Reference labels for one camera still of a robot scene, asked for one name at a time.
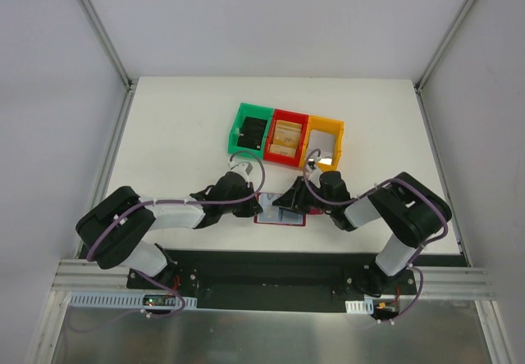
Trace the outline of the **red leather card holder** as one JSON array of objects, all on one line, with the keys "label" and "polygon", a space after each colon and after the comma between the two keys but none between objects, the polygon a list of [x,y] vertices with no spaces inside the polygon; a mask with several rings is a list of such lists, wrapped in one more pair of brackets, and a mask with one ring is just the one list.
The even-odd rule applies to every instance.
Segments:
[{"label": "red leather card holder", "polygon": [[310,213],[308,214],[301,214],[301,213],[281,209],[281,221],[276,224],[258,223],[257,215],[253,218],[253,222],[255,224],[260,224],[260,225],[283,225],[283,226],[305,227],[307,225],[307,216],[320,216],[321,214],[322,212],[315,208],[312,209]]}]

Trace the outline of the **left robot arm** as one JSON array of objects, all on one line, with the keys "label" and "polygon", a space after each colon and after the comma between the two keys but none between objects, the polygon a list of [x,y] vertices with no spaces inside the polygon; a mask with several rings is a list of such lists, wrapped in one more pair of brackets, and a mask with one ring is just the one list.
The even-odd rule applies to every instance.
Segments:
[{"label": "left robot arm", "polygon": [[231,214],[250,218],[263,211],[253,184],[238,172],[225,173],[215,184],[185,198],[154,200],[122,186],[82,216],[75,226],[86,259],[109,270],[126,266],[155,289],[177,289],[179,268],[159,244],[144,241],[153,230],[199,230]]}]

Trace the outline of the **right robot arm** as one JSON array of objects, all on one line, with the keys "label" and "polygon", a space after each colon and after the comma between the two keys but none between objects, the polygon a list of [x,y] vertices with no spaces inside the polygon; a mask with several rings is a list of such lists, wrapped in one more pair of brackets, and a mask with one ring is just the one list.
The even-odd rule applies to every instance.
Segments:
[{"label": "right robot arm", "polygon": [[445,200],[407,172],[357,198],[350,195],[339,171],[312,173],[298,177],[272,205],[304,215],[316,210],[349,232],[384,221],[391,237],[368,268],[353,278],[354,288],[372,297],[394,289],[401,273],[435,240],[433,235],[448,231],[452,218]]}]

